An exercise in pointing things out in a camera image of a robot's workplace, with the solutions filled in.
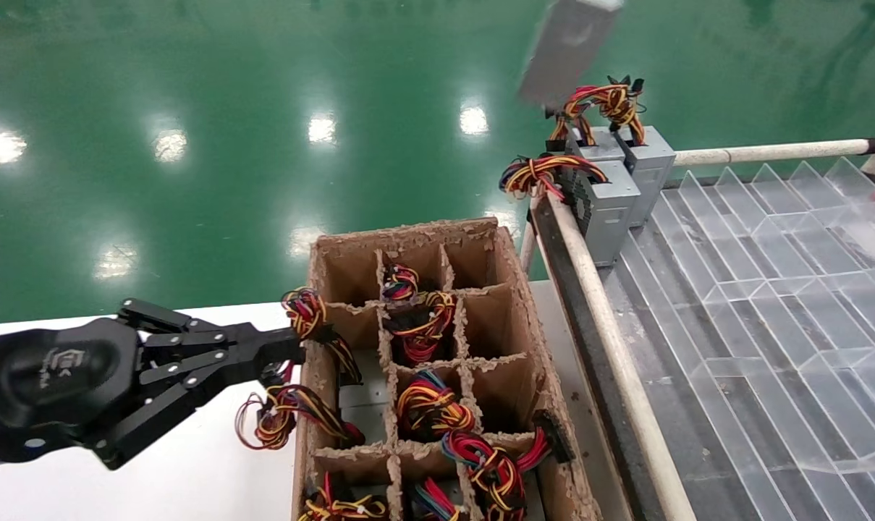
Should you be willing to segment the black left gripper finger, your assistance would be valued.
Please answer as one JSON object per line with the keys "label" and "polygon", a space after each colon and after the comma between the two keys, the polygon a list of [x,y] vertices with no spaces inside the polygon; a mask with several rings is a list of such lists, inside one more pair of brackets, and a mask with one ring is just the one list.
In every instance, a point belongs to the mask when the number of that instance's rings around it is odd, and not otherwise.
{"label": "black left gripper finger", "polygon": [[219,349],[145,370],[116,412],[93,432],[93,452],[117,470],[229,386],[256,381],[269,366],[304,363],[302,349]]}
{"label": "black left gripper finger", "polygon": [[305,362],[301,338],[289,327],[259,331],[251,323],[219,326],[139,299],[124,300],[117,322],[147,334],[140,340],[140,366],[145,369],[217,350],[254,359],[259,370],[269,364]]}

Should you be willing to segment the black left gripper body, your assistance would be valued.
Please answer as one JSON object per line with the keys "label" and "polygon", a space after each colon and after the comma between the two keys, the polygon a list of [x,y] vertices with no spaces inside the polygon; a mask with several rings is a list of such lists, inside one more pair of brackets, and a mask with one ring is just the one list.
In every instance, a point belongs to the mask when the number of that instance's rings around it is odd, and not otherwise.
{"label": "black left gripper body", "polygon": [[142,353],[109,318],[0,334],[0,465],[81,447],[115,470],[145,451]]}

